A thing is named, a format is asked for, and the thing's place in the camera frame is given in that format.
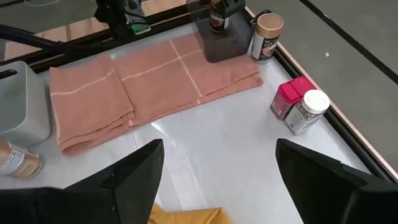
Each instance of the bottle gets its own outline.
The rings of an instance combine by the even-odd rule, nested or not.
[[[285,123],[294,134],[300,134],[319,120],[330,106],[330,99],[321,90],[309,90],[294,105]]]
[[[271,103],[271,110],[279,120],[284,120],[293,106],[302,100],[304,94],[315,87],[305,77],[297,77],[280,84]]]
[[[0,175],[10,175],[20,179],[29,179],[42,167],[39,155],[27,149],[0,141]]]

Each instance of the bottle label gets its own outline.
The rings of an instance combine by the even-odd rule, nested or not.
[[[16,146],[13,143],[8,143],[8,147],[10,147],[10,149],[15,149],[17,151],[24,152],[25,154],[29,154],[31,156],[39,158],[39,156],[37,154],[32,154],[27,149],[24,149],[23,147]]]
[[[267,60],[272,57],[278,43],[278,37],[267,39],[254,32],[253,47],[251,55],[257,60]]]
[[[215,32],[223,32],[228,28],[229,18],[223,19],[217,12],[214,10],[210,11],[210,26],[211,29]]]
[[[313,114],[306,111],[301,103],[297,103],[287,115],[285,122],[294,134],[300,134],[311,127],[322,114]]]
[[[22,164],[25,158],[25,153],[11,149],[11,154],[7,161],[0,167],[0,175],[9,175],[15,172]]]

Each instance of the pink towel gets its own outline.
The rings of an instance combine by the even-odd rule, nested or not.
[[[126,130],[168,114],[258,86],[248,55],[206,61],[194,35],[111,60],[51,68],[57,142],[75,155]]]

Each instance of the wooden edge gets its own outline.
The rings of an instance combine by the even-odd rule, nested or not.
[[[141,9],[145,16],[150,16],[184,4],[185,0],[148,0],[141,3]]]
[[[256,15],[247,6],[245,10],[252,16]],[[321,89],[317,83],[310,77],[310,75],[304,70],[303,67],[293,58],[293,56],[286,50],[286,48],[278,42],[278,47],[280,50],[289,58],[293,65],[300,71],[300,73],[305,76],[310,82],[319,90]],[[331,102],[331,107],[337,112],[338,116],[343,119],[343,121],[349,126],[349,128],[355,133],[355,135],[369,148],[370,152],[376,159],[388,170],[388,172],[393,176],[395,180],[398,180],[397,172],[388,164],[388,162],[376,151],[376,149],[371,145],[371,143],[359,132],[357,128],[349,121],[349,119],[343,114],[343,112]]]

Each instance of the jar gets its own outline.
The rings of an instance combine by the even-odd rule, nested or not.
[[[274,13],[258,17],[251,56],[257,63],[267,63],[275,51],[284,20]]]
[[[277,119],[283,121],[293,106],[302,100],[304,94],[314,89],[314,85],[306,77],[297,77],[280,84],[271,103],[271,111]]]
[[[228,29],[229,18],[224,18],[217,11],[217,4],[221,4],[220,0],[210,0],[210,27],[213,32],[224,32]]]
[[[329,106],[330,99],[326,93],[309,90],[286,116],[285,123],[294,134],[300,134],[315,124]]]

